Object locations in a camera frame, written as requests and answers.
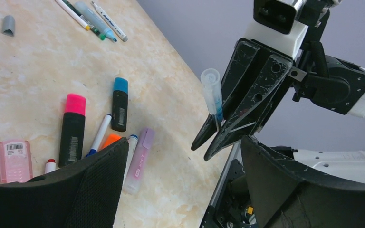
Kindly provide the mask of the small blue capped marker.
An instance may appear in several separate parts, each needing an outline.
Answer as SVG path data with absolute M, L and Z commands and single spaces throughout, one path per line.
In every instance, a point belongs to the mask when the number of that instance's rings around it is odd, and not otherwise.
M 101 142 L 103 140 L 103 137 L 107 131 L 108 126 L 110 125 L 112 119 L 111 114 L 106 114 L 105 117 L 102 120 L 102 123 L 97 131 L 97 134 L 93 140 L 92 146 L 90 148 L 90 151 L 86 155 L 86 157 L 89 157 L 95 153 L 98 152 L 99 146 L 101 145 Z

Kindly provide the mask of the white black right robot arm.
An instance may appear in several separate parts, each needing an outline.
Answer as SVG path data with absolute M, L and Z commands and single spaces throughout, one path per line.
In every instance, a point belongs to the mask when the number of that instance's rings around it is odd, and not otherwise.
M 209 115 L 192 142 L 204 159 L 262 130 L 290 88 L 293 101 L 365 118 L 365 68 L 324 53 L 321 37 L 338 0 L 256 0 L 253 20 L 224 75 L 203 71 Z

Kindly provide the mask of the grey marker cap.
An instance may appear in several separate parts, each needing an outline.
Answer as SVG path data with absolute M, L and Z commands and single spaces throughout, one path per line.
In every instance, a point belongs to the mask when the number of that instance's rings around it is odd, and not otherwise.
M 2 21 L 1 33 L 9 37 L 14 37 L 15 25 L 16 21 L 12 15 L 5 16 Z

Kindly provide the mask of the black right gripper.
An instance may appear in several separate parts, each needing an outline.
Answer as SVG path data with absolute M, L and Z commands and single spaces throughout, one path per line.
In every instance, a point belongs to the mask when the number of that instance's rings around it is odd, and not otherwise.
M 215 120 L 209 114 L 191 150 L 214 135 L 204 155 L 208 161 L 244 136 L 260 132 L 292 84 L 305 75 L 296 67 L 294 58 L 281 50 L 259 41 L 239 39 L 221 80 L 224 125 L 217 132 Z

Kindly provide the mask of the light blue correction tape pen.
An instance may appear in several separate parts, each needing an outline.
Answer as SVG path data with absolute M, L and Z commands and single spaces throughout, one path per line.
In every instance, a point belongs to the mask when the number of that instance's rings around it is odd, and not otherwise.
M 77 1 L 74 4 L 75 8 L 90 21 L 101 34 L 103 34 L 106 38 L 117 42 L 116 35 L 110 29 L 108 25 L 106 25 L 100 18 L 97 16 L 89 6 L 87 6 L 83 1 Z

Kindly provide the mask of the grey capped white marker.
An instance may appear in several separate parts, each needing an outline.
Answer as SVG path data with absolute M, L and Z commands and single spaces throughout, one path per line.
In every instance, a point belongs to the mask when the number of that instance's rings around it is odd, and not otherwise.
M 102 17 L 102 19 L 108 24 L 108 26 L 115 32 L 116 35 L 123 41 L 128 40 L 127 35 L 121 30 L 121 28 L 115 23 L 113 19 L 100 7 L 96 2 L 91 1 L 92 6 L 95 8 L 96 12 Z

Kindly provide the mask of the green gel pen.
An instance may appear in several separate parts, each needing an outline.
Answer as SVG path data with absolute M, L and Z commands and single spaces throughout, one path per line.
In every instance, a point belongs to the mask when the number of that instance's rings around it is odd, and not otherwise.
M 88 20 L 86 19 L 68 0 L 63 0 L 63 2 L 70 7 L 89 27 L 90 30 L 101 40 L 105 40 L 106 37 Z

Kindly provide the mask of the blue capped black highlighter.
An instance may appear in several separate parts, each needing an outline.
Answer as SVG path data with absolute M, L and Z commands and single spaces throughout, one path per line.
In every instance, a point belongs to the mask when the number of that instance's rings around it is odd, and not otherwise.
M 118 132 L 125 132 L 127 128 L 128 111 L 128 81 L 116 77 L 113 86 L 111 128 Z

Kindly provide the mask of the teal gel pen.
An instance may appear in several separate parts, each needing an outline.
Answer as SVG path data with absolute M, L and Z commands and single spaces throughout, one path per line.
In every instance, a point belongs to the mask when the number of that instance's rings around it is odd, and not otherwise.
M 224 121 L 222 110 L 222 93 L 221 93 L 221 76 L 214 68 L 205 69 L 200 81 L 203 86 L 204 99 L 209 111 L 216 123 L 216 131 L 218 132 Z

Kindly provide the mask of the yellow capped white pen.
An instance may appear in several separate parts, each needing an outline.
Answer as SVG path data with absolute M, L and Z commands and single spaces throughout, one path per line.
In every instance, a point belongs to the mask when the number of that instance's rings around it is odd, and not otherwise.
M 68 14 L 70 15 L 81 27 L 89 31 L 90 26 L 83 21 L 65 2 L 62 0 L 55 0 L 55 2 Z

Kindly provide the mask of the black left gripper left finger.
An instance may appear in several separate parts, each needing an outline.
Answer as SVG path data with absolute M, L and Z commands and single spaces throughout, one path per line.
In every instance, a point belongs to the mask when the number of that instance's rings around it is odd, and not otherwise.
M 0 228 L 110 228 L 120 201 L 129 144 L 25 183 L 0 184 Z

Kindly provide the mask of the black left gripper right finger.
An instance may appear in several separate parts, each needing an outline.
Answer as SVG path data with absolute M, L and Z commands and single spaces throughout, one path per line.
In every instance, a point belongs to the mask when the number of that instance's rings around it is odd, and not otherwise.
M 261 228 L 365 228 L 365 183 L 315 170 L 251 136 L 240 144 Z

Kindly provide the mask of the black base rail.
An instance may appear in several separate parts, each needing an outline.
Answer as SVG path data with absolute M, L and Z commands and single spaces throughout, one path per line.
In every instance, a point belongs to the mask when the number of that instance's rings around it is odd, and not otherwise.
M 257 228 L 240 143 L 234 144 L 220 175 L 201 228 Z

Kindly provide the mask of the lilac highlighter pen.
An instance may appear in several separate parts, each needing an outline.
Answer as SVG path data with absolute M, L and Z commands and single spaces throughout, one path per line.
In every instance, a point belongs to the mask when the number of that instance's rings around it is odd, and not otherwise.
M 140 132 L 124 183 L 124 190 L 129 194 L 136 194 L 140 188 L 154 136 L 155 131 L 151 128 L 144 128 Z

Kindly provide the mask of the blue capped white marker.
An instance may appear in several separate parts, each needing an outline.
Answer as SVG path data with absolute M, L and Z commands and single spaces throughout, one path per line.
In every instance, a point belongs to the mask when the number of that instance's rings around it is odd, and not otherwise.
M 128 156 L 127 156 L 127 160 L 126 160 L 123 184 L 125 182 L 125 179 L 126 179 L 130 164 L 132 162 L 132 158 L 133 158 L 134 151 L 136 149 L 137 143 L 138 143 L 138 136 L 136 134 L 130 135 L 129 138 L 128 138 L 129 149 L 128 149 Z

